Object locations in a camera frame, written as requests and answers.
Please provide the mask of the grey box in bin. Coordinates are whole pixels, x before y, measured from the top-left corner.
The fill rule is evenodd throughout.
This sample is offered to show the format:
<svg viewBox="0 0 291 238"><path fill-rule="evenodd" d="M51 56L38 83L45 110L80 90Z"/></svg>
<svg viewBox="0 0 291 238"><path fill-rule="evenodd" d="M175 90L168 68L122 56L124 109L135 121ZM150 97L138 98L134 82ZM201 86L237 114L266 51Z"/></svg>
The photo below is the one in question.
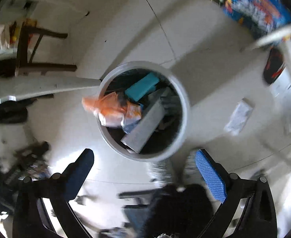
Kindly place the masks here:
<svg viewBox="0 0 291 238"><path fill-rule="evenodd" d="M147 141L150 139L159 123L165 116L165 109L159 95L145 110L145 115L138 122L136 127L126 134L121 142L132 151L139 154Z"/></svg>

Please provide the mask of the teal box in bin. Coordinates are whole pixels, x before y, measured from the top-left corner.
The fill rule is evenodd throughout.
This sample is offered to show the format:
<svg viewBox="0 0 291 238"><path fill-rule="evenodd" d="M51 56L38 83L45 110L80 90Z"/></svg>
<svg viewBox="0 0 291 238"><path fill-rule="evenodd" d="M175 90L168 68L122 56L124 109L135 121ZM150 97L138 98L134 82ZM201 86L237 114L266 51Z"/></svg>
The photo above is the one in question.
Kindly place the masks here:
<svg viewBox="0 0 291 238"><path fill-rule="evenodd" d="M155 88L155 85L160 82L160 79L153 73L149 73L141 80L133 84L130 88L126 89L124 94L133 101L139 101L150 90Z"/></svg>

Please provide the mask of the white round trash bin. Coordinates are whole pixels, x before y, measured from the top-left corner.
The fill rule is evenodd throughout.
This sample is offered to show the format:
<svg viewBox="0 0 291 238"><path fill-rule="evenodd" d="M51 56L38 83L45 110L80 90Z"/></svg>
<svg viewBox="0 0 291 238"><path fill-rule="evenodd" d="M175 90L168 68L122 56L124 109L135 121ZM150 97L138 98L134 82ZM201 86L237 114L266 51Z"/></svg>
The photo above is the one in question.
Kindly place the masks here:
<svg viewBox="0 0 291 238"><path fill-rule="evenodd" d="M140 162L172 156L186 139L188 95L167 69L148 61L124 63L102 80L89 103L103 139L118 154Z"/></svg>

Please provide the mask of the colourful blue toy box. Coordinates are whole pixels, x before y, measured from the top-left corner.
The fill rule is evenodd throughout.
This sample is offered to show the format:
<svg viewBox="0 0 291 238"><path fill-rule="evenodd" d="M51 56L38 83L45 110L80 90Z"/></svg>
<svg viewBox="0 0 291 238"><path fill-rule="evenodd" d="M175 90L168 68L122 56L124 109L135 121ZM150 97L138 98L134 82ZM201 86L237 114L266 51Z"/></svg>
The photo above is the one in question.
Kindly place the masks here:
<svg viewBox="0 0 291 238"><path fill-rule="evenodd" d="M291 12L281 0L226 0L223 11L255 39L291 23Z"/></svg>

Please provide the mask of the person leg dark trousers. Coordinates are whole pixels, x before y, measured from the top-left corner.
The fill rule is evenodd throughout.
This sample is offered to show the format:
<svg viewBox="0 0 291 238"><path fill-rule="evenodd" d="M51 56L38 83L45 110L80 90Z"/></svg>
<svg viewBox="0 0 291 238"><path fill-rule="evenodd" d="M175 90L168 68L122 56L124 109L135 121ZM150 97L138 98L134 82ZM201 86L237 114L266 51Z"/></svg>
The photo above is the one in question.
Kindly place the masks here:
<svg viewBox="0 0 291 238"><path fill-rule="evenodd" d="M203 186L191 184L178 191L175 185L166 185L153 194L137 237L198 237L213 215Z"/></svg>

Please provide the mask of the orange plastic snack wrapper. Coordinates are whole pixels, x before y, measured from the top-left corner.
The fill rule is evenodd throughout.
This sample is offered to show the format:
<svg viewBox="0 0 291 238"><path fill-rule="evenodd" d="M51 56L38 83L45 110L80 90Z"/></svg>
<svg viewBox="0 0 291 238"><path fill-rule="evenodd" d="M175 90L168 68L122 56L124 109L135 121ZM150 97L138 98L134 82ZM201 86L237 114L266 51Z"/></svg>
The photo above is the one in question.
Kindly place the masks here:
<svg viewBox="0 0 291 238"><path fill-rule="evenodd" d="M122 92L112 92L100 98L83 97L82 105L105 127L124 127L142 119L141 106L130 102Z"/></svg>

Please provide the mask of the dark wooden stool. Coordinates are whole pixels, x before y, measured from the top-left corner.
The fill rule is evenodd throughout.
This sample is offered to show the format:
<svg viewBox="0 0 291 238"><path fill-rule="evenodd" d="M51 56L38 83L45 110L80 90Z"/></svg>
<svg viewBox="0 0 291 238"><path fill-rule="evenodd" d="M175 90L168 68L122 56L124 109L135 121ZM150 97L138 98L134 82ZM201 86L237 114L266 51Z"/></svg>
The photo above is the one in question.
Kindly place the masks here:
<svg viewBox="0 0 291 238"><path fill-rule="evenodd" d="M34 35L38 36L38 39L32 49L31 54L29 54L29 45ZM42 41L42 38L45 36L50 38L66 39L68 34L53 32L51 30L38 27L37 22L30 19L27 19L22 23L17 44L15 76L27 76L30 73L40 73L41 75L45 75L50 71L65 71L73 73L77 70L77 66L75 64L34 62L36 51Z"/></svg>

